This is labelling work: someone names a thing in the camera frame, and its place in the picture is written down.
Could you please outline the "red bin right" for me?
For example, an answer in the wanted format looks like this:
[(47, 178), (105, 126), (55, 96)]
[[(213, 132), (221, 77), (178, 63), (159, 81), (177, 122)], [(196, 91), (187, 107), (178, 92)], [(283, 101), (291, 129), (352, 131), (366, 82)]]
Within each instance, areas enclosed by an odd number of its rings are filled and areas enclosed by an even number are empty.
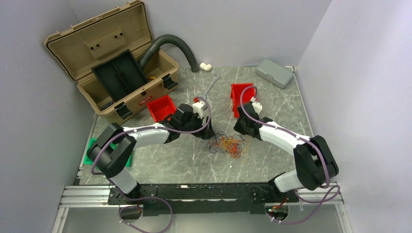
[[(232, 112), (234, 114), (234, 118), (239, 118), (238, 107), (240, 107), (240, 96), (244, 89), (249, 86), (253, 86), (253, 83), (233, 83), (231, 84), (231, 94), (230, 98), (233, 102), (233, 109)], [(249, 88), (245, 91), (242, 97), (242, 102), (246, 103), (251, 100), (252, 97), (256, 96), (256, 90), (254, 88)]]

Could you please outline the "red bin near toolbox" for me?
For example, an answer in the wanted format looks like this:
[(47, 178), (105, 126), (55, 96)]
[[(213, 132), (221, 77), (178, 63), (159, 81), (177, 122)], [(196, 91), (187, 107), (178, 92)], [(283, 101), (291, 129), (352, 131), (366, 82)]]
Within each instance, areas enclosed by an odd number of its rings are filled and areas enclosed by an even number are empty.
[(169, 95), (149, 102), (147, 108), (155, 122), (160, 122), (176, 112), (176, 106)]

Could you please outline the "steel open-end wrench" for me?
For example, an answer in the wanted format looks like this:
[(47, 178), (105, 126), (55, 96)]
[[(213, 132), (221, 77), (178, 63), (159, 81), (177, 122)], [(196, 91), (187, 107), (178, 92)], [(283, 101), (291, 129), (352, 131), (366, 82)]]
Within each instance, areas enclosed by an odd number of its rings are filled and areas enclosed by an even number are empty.
[(217, 80), (219, 80), (221, 78), (221, 75), (219, 74), (215, 74), (211, 83), (207, 86), (207, 88), (205, 89), (205, 91), (200, 95), (200, 97), (202, 97), (203, 99), (207, 99), (207, 94), (209, 93), (209, 91), (211, 90), (211, 88), (213, 87), (213, 85), (216, 83)]

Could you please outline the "tan open toolbox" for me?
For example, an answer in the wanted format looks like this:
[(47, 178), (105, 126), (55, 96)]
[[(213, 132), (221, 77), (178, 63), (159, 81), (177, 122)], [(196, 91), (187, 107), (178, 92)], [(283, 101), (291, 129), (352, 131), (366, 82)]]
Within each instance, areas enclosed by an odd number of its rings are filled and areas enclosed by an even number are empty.
[(148, 83), (114, 101), (92, 69), (121, 54), (139, 61), (153, 41), (145, 4), (133, 0), (71, 28), (48, 36), (44, 46), (87, 99), (95, 113), (122, 124), (151, 101), (177, 88), (178, 63), (158, 50), (143, 69)]

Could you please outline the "white pipe fitting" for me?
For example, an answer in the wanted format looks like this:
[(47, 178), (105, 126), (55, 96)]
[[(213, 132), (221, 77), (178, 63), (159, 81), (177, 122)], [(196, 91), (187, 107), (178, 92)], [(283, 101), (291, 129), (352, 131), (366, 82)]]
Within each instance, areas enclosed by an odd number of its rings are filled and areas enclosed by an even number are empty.
[(212, 70), (211, 64), (200, 63), (199, 67), (201, 70), (206, 71), (206, 72), (209, 72)]

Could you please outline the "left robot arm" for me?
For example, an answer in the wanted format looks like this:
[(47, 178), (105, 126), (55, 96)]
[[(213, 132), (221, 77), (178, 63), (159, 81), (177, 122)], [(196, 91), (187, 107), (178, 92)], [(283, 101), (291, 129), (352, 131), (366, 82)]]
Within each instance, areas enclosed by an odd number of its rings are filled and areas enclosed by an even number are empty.
[(126, 128), (111, 123), (88, 148), (86, 156), (121, 191), (120, 197), (132, 204), (141, 196), (141, 185), (126, 168), (132, 152), (144, 146), (172, 142), (181, 134), (210, 139), (215, 134), (211, 117), (203, 117), (192, 106), (181, 104), (173, 114), (150, 126)]

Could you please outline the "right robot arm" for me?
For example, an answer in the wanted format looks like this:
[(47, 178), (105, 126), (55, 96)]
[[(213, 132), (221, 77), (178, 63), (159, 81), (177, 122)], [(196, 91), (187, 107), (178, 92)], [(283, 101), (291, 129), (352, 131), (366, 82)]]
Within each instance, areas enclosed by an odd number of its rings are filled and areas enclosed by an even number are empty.
[(332, 151), (322, 136), (308, 137), (291, 132), (270, 118), (259, 118), (254, 109), (243, 111), (238, 107), (238, 113), (240, 116), (234, 126), (236, 132), (274, 144), (294, 158), (294, 171), (282, 173), (269, 181), (268, 196), (271, 200), (280, 201), (294, 189), (313, 191), (326, 184), (326, 172), (329, 178), (339, 174)]

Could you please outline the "black aluminium base frame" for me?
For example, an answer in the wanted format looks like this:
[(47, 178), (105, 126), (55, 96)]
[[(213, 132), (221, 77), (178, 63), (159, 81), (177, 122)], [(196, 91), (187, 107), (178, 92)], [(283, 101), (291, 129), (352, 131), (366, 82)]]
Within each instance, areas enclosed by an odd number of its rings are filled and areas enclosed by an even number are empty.
[(142, 184), (135, 197), (126, 197), (113, 185), (67, 186), (61, 208), (127, 207), (122, 214), (132, 218), (137, 207), (143, 216), (163, 214), (281, 213), (286, 207), (309, 204), (342, 204), (337, 183), (329, 188), (280, 192), (274, 179), (252, 183)]

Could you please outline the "grey plastic case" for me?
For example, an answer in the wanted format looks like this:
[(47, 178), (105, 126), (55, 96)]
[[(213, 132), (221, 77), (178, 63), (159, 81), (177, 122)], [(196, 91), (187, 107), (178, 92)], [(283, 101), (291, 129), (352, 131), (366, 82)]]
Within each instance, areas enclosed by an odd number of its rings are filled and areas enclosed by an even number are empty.
[(269, 59), (256, 66), (256, 74), (275, 86), (284, 89), (293, 78), (293, 73)]

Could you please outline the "black toolbox tray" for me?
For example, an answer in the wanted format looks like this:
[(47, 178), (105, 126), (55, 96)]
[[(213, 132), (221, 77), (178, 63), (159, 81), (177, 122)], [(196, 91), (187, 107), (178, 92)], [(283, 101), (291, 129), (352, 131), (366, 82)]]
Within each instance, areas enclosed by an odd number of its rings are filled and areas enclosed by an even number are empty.
[(92, 67), (91, 71), (114, 102), (149, 82), (130, 50), (125, 50), (114, 58)]

